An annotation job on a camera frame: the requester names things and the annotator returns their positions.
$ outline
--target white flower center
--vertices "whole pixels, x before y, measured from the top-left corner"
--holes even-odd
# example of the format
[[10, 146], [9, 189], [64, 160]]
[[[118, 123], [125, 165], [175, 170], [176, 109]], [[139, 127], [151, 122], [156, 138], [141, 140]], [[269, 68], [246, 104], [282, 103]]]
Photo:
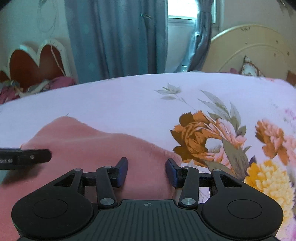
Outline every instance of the white flower center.
[[215, 138], [208, 138], [205, 142], [205, 148], [211, 153], [219, 153], [222, 146], [222, 141]]

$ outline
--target silver screw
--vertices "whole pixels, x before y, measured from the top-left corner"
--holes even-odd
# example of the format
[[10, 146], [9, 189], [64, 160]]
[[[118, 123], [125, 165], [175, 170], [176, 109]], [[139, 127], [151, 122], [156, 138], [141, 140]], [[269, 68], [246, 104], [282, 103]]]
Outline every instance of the silver screw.
[[108, 205], [112, 205], [113, 203], [115, 203], [115, 201], [112, 198], [103, 198], [103, 199], [100, 200], [100, 203], [102, 205], [108, 206]]
[[181, 200], [181, 203], [183, 203], [184, 205], [193, 205], [194, 203], [196, 203], [196, 201], [193, 198], [183, 198]]

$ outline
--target red headboard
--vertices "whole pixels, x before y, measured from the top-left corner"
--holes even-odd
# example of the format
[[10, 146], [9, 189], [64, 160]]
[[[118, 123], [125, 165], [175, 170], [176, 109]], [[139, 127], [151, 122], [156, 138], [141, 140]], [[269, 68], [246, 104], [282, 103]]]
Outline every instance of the red headboard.
[[0, 70], [0, 82], [15, 80], [27, 89], [42, 80], [59, 76], [71, 76], [64, 46], [55, 39], [46, 40], [36, 53], [26, 45], [20, 45]]

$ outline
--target crosshair logo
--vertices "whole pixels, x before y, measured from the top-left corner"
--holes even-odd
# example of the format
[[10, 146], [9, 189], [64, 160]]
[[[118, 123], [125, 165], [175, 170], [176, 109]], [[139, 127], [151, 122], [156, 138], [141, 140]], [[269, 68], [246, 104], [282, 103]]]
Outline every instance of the crosshair logo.
[[150, 206], [152, 205], [152, 203], [150, 203], [150, 202], [146, 202], [146, 203], [144, 203], [144, 205], [145, 205], [146, 207], [150, 207]]

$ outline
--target pile of clothes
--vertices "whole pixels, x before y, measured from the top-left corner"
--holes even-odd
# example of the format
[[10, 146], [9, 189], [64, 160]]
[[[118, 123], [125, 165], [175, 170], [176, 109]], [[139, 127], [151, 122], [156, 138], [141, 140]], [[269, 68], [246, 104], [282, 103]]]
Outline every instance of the pile of clothes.
[[43, 80], [42, 83], [30, 86], [26, 91], [14, 80], [0, 83], [0, 104], [8, 101], [37, 94], [40, 92], [75, 85], [75, 80], [70, 77], [57, 77], [53, 80]]

